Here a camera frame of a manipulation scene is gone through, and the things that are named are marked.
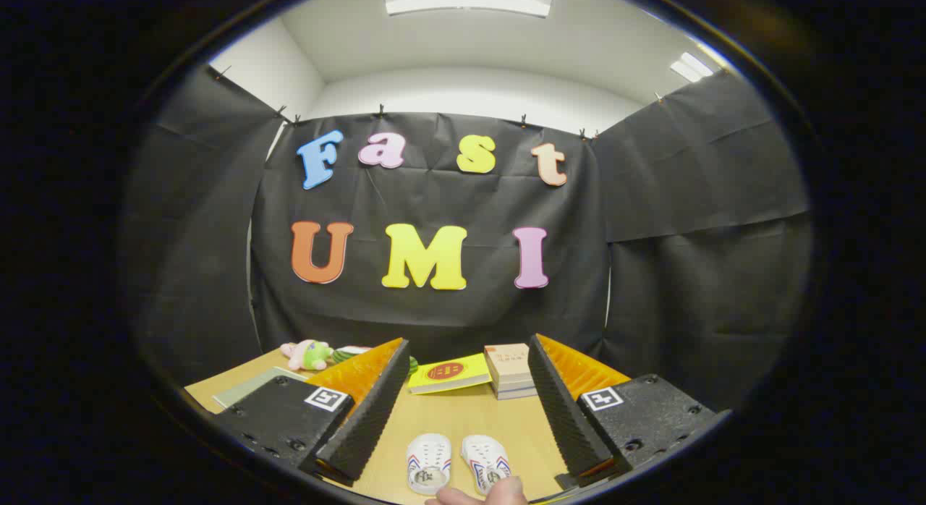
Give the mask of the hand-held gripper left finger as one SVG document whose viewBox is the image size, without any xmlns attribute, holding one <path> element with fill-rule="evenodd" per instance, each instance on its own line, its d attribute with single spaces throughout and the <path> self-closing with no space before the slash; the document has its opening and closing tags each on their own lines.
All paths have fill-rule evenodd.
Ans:
<svg viewBox="0 0 926 505">
<path fill-rule="evenodd" d="M 216 422 L 259 456 L 351 486 L 360 479 L 407 379 L 409 344 L 380 344 L 305 382 L 276 376 Z"/>
</svg>

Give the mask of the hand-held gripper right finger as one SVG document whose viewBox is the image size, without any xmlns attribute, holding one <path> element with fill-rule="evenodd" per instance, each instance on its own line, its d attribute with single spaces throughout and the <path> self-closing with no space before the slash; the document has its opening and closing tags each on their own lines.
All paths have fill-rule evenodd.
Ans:
<svg viewBox="0 0 926 505">
<path fill-rule="evenodd" d="M 562 488 L 649 470 L 722 423 L 716 412 L 658 374 L 630 378 L 542 334 L 528 366 L 566 466 Z"/>
</svg>

